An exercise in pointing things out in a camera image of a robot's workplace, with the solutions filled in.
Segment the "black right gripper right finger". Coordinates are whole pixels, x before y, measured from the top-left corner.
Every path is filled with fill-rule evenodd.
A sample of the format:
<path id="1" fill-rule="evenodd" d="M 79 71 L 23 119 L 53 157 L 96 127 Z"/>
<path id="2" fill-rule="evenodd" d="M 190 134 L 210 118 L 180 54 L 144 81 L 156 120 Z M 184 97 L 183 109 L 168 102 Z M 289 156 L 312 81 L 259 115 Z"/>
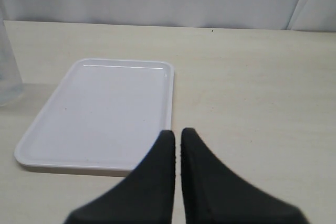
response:
<path id="1" fill-rule="evenodd" d="M 181 185 L 186 223 L 308 223 L 299 208 L 231 171 L 193 128 L 181 134 Z"/>

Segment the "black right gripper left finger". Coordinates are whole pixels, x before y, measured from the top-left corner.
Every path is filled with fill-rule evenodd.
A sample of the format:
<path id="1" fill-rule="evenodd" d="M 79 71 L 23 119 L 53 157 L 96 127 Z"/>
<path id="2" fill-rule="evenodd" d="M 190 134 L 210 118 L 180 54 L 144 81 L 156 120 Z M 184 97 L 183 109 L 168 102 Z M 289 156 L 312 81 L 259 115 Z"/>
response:
<path id="1" fill-rule="evenodd" d="M 175 136 L 161 131 L 141 163 L 115 187 L 72 211 L 66 223 L 171 223 Z"/>

